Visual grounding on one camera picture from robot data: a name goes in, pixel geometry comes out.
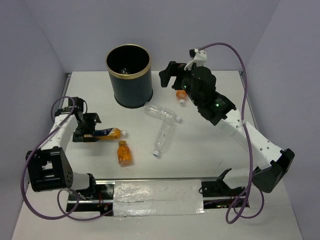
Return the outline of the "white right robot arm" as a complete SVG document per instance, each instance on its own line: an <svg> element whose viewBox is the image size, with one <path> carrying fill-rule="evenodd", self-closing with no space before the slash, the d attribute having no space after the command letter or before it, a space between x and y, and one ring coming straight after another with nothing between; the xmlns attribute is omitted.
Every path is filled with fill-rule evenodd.
<svg viewBox="0 0 320 240"><path fill-rule="evenodd" d="M235 104L217 92L217 79L207 67L190 70L184 67L184 63L170 61L167 68L159 72L161 86L166 88L170 78L175 77L172 88L184 90L203 118L249 153L249 168L225 170L218 178L218 192L228 196L234 189L252 183L260 191L271 193L288 172L294 152L289 148L281 149L244 121Z"/></svg>

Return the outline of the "large orange milk tea bottle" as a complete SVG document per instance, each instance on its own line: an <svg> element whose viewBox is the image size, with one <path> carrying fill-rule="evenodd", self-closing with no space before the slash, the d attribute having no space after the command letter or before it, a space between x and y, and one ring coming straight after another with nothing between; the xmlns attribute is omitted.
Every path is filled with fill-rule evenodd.
<svg viewBox="0 0 320 240"><path fill-rule="evenodd" d="M119 128L106 128L101 130L95 130L92 134L93 137L99 139L99 141L117 141L127 136L126 130L121 130Z"/></svg>

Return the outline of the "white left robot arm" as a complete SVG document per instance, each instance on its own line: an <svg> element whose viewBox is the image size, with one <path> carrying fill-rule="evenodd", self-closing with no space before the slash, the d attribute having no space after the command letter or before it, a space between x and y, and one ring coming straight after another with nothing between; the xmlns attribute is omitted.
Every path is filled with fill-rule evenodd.
<svg viewBox="0 0 320 240"><path fill-rule="evenodd" d="M93 199L98 194L96 180L91 173L76 173L68 161L69 142L95 143L96 124L101 120L97 113L88 113L86 101L69 97L66 107L52 114L53 127L49 136L26 154L31 187L35 192L72 189L83 199Z"/></svg>

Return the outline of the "blue label water bottle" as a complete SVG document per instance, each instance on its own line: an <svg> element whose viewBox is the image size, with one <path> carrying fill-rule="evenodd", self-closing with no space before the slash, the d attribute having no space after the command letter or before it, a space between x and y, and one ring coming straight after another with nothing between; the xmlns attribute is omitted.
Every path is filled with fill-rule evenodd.
<svg viewBox="0 0 320 240"><path fill-rule="evenodd" d="M131 74L130 71L125 67L120 69L119 73L122 75L130 75Z"/></svg>

